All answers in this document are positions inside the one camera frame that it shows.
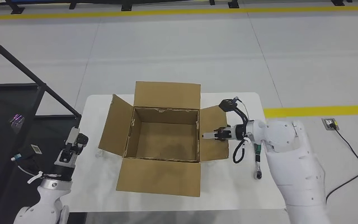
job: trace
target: wire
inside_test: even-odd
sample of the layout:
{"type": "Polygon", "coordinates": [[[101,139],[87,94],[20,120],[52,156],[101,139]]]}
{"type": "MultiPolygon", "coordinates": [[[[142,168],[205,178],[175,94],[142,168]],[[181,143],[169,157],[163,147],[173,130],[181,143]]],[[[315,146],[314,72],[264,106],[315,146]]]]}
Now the wire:
{"type": "Polygon", "coordinates": [[[358,158],[356,152],[353,150],[352,146],[347,142],[347,140],[345,140],[345,138],[343,138],[343,136],[341,135],[341,133],[337,130],[337,128],[335,128],[335,131],[341,136],[341,138],[347,143],[347,145],[349,146],[349,148],[351,149],[351,151],[353,152],[353,154],[356,156],[356,158],[358,158]]]}
{"type": "Polygon", "coordinates": [[[356,178],[358,178],[358,175],[356,175],[354,178],[350,179],[349,181],[344,182],[344,183],[341,184],[340,186],[334,188],[329,194],[327,194],[327,196],[326,196],[326,204],[327,204],[327,201],[328,201],[328,197],[329,197],[333,192],[335,192],[335,191],[338,190],[339,188],[343,187],[344,185],[350,183],[351,181],[355,180],[356,178]]]}
{"type": "Polygon", "coordinates": [[[29,174],[31,176],[35,176],[35,174],[32,174],[30,172],[27,172],[26,170],[24,170],[21,166],[17,166],[22,172],[24,172],[25,174],[29,174]]]}
{"type": "Polygon", "coordinates": [[[237,151],[239,150],[239,148],[242,146],[242,144],[244,144],[245,140],[241,140],[241,142],[238,144],[238,146],[235,148],[234,154],[233,154],[233,161],[235,164],[238,164],[239,162],[241,162],[244,159],[244,155],[245,155],[245,149],[242,148],[242,154],[241,154],[241,158],[239,160],[236,160],[236,154],[237,151]]]}
{"type": "Polygon", "coordinates": [[[241,104],[244,106],[245,108],[245,111],[246,111],[246,114],[247,114],[247,119],[250,120],[250,117],[248,116],[248,112],[247,112],[247,108],[246,108],[246,105],[244,104],[244,102],[240,101],[241,104]]]}
{"type": "MultiPolygon", "coordinates": [[[[331,128],[333,128],[333,129],[338,133],[338,135],[347,143],[347,145],[349,146],[349,148],[351,149],[351,151],[353,152],[353,154],[356,156],[356,158],[358,158],[358,156],[357,156],[356,152],[353,150],[352,146],[348,143],[347,140],[345,140],[345,138],[343,138],[343,136],[341,135],[341,133],[337,130],[337,126],[336,126],[335,124],[331,124],[331,125],[329,125],[329,126],[330,126],[331,128]]],[[[326,204],[327,204],[327,201],[328,201],[329,196],[330,196],[333,192],[335,192],[335,191],[338,190],[339,188],[343,187],[344,185],[346,185],[346,184],[352,182],[352,181],[355,180],[356,178],[358,178],[358,175],[356,175],[355,177],[351,178],[350,180],[344,182],[343,184],[341,184],[340,186],[334,188],[331,192],[329,192],[329,193],[327,194],[327,196],[326,196],[326,204]]]]}

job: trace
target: box flap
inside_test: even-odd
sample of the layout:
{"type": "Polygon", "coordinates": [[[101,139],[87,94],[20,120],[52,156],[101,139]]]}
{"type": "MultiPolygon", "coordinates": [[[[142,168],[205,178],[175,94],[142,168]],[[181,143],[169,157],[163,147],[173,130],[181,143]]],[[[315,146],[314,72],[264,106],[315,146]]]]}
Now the box flap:
{"type": "Polygon", "coordinates": [[[134,106],[200,109],[200,85],[175,82],[136,82],[134,106]]]}
{"type": "Polygon", "coordinates": [[[124,158],[116,190],[200,196],[200,164],[124,158]]]}
{"type": "Polygon", "coordinates": [[[105,128],[98,145],[100,149],[123,156],[132,113],[133,107],[113,94],[105,128]]]}
{"type": "Polygon", "coordinates": [[[221,160],[229,157],[228,141],[203,139],[202,134],[226,127],[226,114],[218,106],[200,110],[200,161],[221,160]]]}

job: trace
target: black cable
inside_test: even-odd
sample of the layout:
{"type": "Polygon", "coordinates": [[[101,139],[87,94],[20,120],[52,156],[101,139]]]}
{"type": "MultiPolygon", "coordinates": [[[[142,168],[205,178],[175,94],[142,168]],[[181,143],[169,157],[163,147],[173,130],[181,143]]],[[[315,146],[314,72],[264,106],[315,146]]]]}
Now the black cable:
{"type": "Polygon", "coordinates": [[[353,152],[353,154],[356,156],[356,158],[358,158],[356,152],[353,150],[352,146],[347,142],[347,140],[345,140],[345,138],[343,138],[343,136],[341,135],[341,133],[337,130],[337,128],[334,128],[335,131],[341,136],[341,138],[347,143],[347,145],[349,146],[349,148],[351,149],[351,151],[353,152]]]}
{"type": "Polygon", "coordinates": [[[355,176],[354,178],[350,179],[349,181],[344,182],[344,183],[341,184],[340,186],[334,188],[329,194],[327,194],[327,196],[326,196],[326,204],[327,204],[327,201],[328,201],[328,197],[329,197],[333,192],[335,192],[335,191],[338,190],[339,188],[343,187],[344,185],[350,183],[351,181],[355,180],[356,178],[358,178],[358,175],[355,176]]]}
{"type": "MultiPolygon", "coordinates": [[[[353,154],[356,156],[356,158],[358,158],[358,156],[357,156],[356,152],[353,150],[352,146],[348,143],[347,140],[345,140],[345,138],[343,138],[343,136],[341,135],[341,133],[337,130],[337,126],[336,126],[335,124],[333,124],[333,123],[330,124],[329,126],[330,126],[331,128],[333,128],[333,129],[338,133],[338,135],[347,143],[347,145],[349,146],[349,148],[351,149],[351,151],[353,152],[353,154]]],[[[350,180],[344,182],[344,183],[341,184],[340,186],[338,186],[338,187],[334,188],[333,190],[331,190],[331,192],[329,192],[329,193],[327,194],[327,196],[326,196],[326,204],[327,204],[327,201],[328,201],[329,196],[330,196],[333,192],[335,192],[335,191],[338,190],[339,188],[343,187],[344,185],[346,185],[346,184],[352,182],[352,181],[355,180],[356,178],[358,178],[358,175],[356,175],[355,177],[351,178],[350,180]]]]}
{"type": "Polygon", "coordinates": [[[242,146],[242,144],[244,144],[245,140],[242,140],[238,146],[235,148],[234,154],[233,154],[233,161],[235,164],[238,164],[239,162],[241,162],[244,159],[244,155],[245,155],[245,149],[242,148],[242,154],[241,154],[241,158],[239,160],[236,160],[236,154],[237,151],[239,150],[239,148],[242,146]]]}

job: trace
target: white table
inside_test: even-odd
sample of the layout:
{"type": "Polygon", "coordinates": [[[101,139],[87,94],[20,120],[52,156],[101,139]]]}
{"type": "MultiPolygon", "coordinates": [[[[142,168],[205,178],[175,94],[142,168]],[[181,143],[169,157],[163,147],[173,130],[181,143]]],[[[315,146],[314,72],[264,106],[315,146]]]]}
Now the white table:
{"type": "MultiPolygon", "coordinates": [[[[133,104],[134,95],[118,95],[133,104]]],[[[250,119],[265,119],[256,93],[201,94],[201,107],[219,104],[222,99],[238,96],[248,109],[250,119]]],[[[284,200],[269,172],[265,152],[261,152],[262,179],[255,180],[255,153],[246,146],[245,158],[234,164],[232,154],[238,141],[229,142],[229,158],[201,163],[200,197],[118,192],[116,184],[122,158],[104,151],[97,158],[102,131],[112,95],[88,97],[80,124],[88,136],[87,147],[77,158],[72,192],[62,198],[71,212],[202,211],[231,209],[280,209],[284,200]]],[[[234,112],[227,113],[228,124],[241,123],[234,112]]]]}

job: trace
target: white cable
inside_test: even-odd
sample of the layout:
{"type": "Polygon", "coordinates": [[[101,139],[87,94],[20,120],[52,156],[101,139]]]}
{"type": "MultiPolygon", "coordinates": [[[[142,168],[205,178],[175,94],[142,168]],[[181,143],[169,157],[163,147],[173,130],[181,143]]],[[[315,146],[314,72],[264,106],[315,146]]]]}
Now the white cable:
{"type": "Polygon", "coordinates": [[[244,140],[247,141],[252,146],[252,142],[248,137],[244,137],[244,140]]]}
{"type": "Polygon", "coordinates": [[[31,176],[34,176],[34,174],[27,172],[26,170],[24,170],[23,168],[21,168],[21,166],[17,166],[17,167],[18,167],[22,172],[24,172],[25,174],[29,174],[29,175],[31,175],[31,176]]]}
{"type": "Polygon", "coordinates": [[[245,108],[245,111],[246,111],[246,115],[247,115],[247,119],[250,120],[250,117],[248,116],[248,112],[247,112],[247,108],[246,108],[246,105],[244,104],[244,102],[241,102],[242,105],[244,106],[245,108]]]}

